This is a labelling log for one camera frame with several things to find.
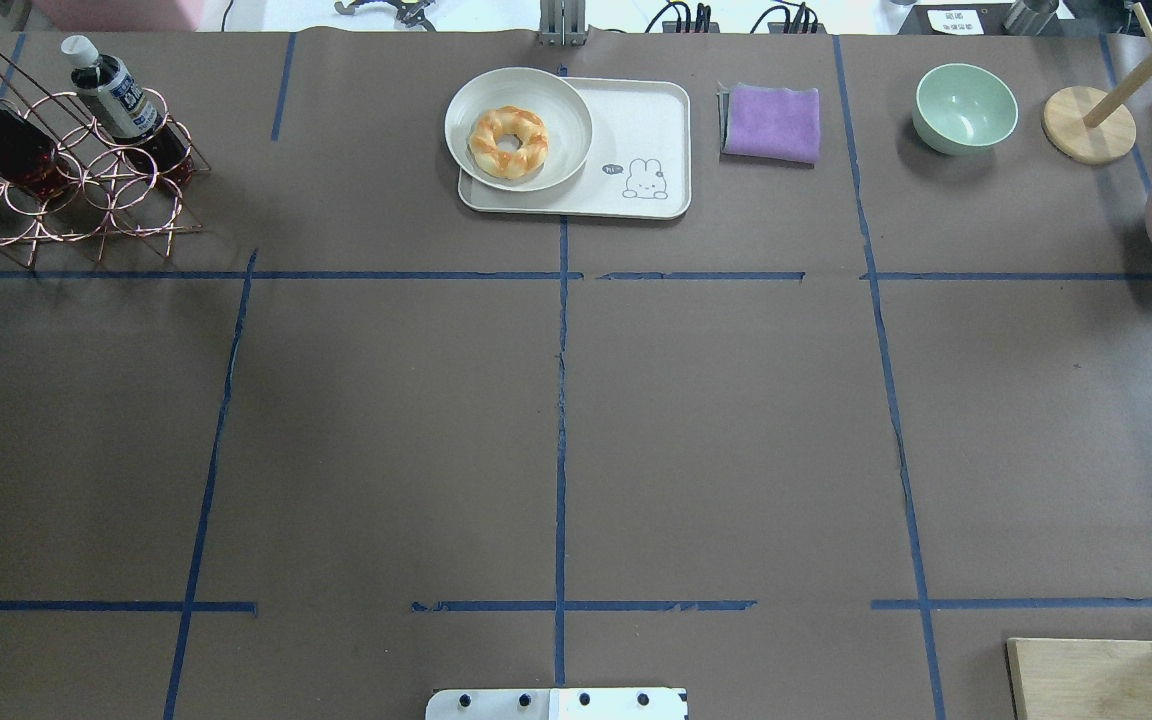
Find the wooden cutting board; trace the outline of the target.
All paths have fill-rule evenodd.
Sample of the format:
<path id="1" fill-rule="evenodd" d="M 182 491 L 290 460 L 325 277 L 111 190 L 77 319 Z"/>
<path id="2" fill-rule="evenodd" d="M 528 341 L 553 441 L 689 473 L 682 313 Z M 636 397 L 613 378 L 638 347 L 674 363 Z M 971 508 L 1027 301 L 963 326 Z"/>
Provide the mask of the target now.
<path id="1" fill-rule="evenodd" d="M 1152 719 L 1152 641 L 1010 638 L 1018 719 Z"/>

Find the wooden cup tree stand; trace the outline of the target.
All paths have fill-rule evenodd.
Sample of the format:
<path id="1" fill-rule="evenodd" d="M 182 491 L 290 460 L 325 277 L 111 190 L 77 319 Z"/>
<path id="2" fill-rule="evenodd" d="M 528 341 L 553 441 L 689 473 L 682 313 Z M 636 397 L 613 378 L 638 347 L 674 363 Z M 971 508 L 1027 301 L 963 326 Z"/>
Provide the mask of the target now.
<path id="1" fill-rule="evenodd" d="M 1111 91 L 1101 88 L 1061 88 L 1043 105 L 1043 132 L 1062 154 L 1089 165 L 1102 165 L 1124 158 L 1137 142 L 1137 122 L 1126 108 L 1126 100 L 1152 79 L 1152 22 L 1144 3 L 1130 5 L 1130 12 L 1149 40 L 1144 58 Z"/>

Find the pink storage box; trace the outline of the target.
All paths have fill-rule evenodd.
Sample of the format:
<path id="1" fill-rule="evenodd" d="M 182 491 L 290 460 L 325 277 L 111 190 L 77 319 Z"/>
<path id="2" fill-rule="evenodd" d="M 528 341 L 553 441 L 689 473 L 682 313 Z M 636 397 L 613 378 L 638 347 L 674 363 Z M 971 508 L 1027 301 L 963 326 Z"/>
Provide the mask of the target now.
<path id="1" fill-rule="evenodd" d="M 206 1 L 32 1 L 63 31 L 194 32 Z"/>

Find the glazed donut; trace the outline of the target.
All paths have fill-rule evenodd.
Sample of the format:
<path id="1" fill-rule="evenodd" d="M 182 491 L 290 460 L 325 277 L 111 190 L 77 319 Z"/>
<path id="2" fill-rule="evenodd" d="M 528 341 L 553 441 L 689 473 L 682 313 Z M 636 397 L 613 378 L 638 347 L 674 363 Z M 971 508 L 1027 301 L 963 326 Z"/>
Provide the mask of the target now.
<path id="1" fill-rule="evenodd" d="M 467 147 L 490 177 L 517 181 L 548 160 L 548 127 L 535 111 L 513 105 L 486 109 L 475 120 Z"/>

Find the purple folded cloth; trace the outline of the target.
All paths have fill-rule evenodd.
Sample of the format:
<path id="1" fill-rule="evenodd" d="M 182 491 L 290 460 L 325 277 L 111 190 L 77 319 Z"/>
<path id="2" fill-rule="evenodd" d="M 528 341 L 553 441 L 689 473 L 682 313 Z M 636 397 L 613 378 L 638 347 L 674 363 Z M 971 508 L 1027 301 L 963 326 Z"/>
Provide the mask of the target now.
<path id="1" fill-rule="evenodd" d="M 736 85 L 723 91 L 721 151 L 814 165 L 820 158 L 818 88 Z"/>

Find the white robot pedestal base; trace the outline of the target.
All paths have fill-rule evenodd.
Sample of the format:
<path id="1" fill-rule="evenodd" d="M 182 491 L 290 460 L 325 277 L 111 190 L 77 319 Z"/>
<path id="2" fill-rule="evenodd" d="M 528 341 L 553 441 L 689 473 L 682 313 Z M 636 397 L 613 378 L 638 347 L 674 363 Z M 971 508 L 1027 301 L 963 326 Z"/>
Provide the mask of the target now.
<path id="1" fill-rule="evenodd" d="M 689 719 L 685 689 L 668 687 L 444 689 L 425 719 Z"/>

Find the beige serving tray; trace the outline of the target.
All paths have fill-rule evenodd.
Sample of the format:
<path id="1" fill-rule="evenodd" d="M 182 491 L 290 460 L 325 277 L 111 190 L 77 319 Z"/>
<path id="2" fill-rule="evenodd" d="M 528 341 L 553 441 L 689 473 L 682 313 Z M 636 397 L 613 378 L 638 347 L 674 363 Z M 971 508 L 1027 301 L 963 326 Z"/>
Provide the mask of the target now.
<path id="1" fill-rule="evenodd" d="M 591 113 L 591 149 L 571 179 L 548 190 L 497 190 L 462 170 L 463 204 L 493 213 L 672 220 L 692 199 L 691 108 L 669 82 L 567 79 Z"/>

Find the metal jigger cup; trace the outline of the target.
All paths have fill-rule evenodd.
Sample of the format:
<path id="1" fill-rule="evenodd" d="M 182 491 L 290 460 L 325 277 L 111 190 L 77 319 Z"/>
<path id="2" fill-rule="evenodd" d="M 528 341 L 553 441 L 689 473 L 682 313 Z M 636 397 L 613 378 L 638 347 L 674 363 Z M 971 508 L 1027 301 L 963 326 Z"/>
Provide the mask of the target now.
<path id="1" fill-rule="evenodd" d="M 1044 29 L 1060 9 L 1059 0 L 1015 0 L 1005 12 L 1001 31 L 1010 36 L 1034 37 L 1043 35 Z"/>

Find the aluminium frame post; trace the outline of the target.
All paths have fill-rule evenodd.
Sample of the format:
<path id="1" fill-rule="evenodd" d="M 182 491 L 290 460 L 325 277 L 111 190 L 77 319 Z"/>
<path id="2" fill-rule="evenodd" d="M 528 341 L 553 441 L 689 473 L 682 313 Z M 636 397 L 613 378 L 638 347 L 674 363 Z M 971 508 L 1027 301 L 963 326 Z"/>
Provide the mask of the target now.
<path id="1" fill-rule="evenodd" d="M 547 47 L 579 47 L 589 36 L 585 0 L 541 0 L 538 41 Z"/>

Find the mint green bowl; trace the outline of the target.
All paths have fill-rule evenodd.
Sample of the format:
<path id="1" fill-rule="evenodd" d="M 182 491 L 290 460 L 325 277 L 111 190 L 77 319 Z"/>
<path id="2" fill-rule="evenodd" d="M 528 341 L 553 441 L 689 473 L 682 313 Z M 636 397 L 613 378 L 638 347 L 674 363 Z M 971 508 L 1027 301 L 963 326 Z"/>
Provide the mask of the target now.
<path id="1" fill-rule="evenodd" d="M 916 135 L 945 156 L 987 152 L 1011 136 L 1020 106 L 996 74 L 967 63 L 934 67 L 915 91 Z"/>

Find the beige round plate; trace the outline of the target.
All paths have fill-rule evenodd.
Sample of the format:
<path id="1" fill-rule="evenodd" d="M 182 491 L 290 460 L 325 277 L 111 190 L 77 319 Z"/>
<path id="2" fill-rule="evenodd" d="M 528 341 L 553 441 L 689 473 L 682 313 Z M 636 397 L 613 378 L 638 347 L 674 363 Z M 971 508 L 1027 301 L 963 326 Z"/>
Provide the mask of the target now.
<path id="1" fill-rule="evenodd" d="M 584 168 L 593 149 L 593 115 L 567 79 L 502 68 L 453 96 L 444 136 L 471 179 L 499 190 L 547 190 Z"/>

